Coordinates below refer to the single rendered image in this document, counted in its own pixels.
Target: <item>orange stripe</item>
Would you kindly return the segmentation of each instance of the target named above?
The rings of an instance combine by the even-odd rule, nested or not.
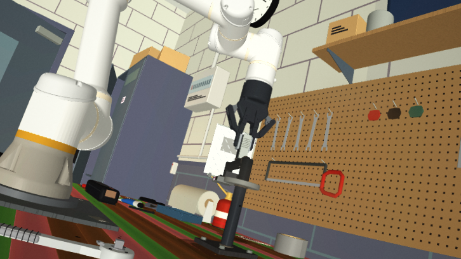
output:
[[[52,140],[50,138],[45,138],[44,136],[35,135],[33,133],[30,133],[30,132],[27,132],[27,131],[24,131],[24,130],[20,130],[20,129],[18,129],[18,132],[16,133],[16,136],[18,138],[23,138],[25,140],[32,141],[32,142],[35,142],[35,143],[40,144],[40,145],[45,145],[45,146],[51,147],[53,149],[61,150],[63,152],[66,152],[66,153],[69,153],[69,154],[72,154],[72,155],[75,154],[75,152],[77,151],[77,149],[75,147],[73,147],[73,146],[66,145],[66,144],[58,142],[56,140]]]

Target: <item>cardboard box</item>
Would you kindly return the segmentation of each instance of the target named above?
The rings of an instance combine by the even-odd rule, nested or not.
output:
[[[182,53],[179,53],[169,47],[163,47],[162,51],[159,51],[153,47],[147,48],[133,57],[130,67],[141,61],[141,59],[153,56],[163,63],[170,65],[179,71],[185,72],[187,65],[189,64],[190,57]]]
[[[345,19],[331,22],[328,27],[328,35],[326,36],[326,43],[339,41],[347,37],[352,37],[360,33],[366,32],[366,22],[360,15],[347,17]]]

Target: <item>metal spring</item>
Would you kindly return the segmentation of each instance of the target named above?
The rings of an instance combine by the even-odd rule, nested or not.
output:
[[[17,228],[15,226],[8,225],[6,223],[0,225],[0,236],[9,237],[24,242],[31,242],[33,244],[38,243],[40,239],[40,233],[34,232],[33,230]]]

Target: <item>paper towel roll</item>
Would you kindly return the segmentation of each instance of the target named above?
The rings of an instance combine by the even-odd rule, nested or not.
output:
[[[168,205],[192,214],[203,216],[205,214],[206,205],[210,201],[213,202],[214,215],[219,202],[219,196],[216,192],[180,184],[176,185],[171,191]]]

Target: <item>fire extinguisher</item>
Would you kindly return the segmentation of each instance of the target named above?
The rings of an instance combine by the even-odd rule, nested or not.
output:
[[[232,193],[226,192],[219,183],[218,185],[224,192],[225,198],[219,200],[218,205],[216,207],[215,216],[213,218],[213,223],[211,225],[214,227],[218,227],[220,229],[224,229],[225,223],[227,221],[227,214],[229,213],[229,209],[231,208]]]

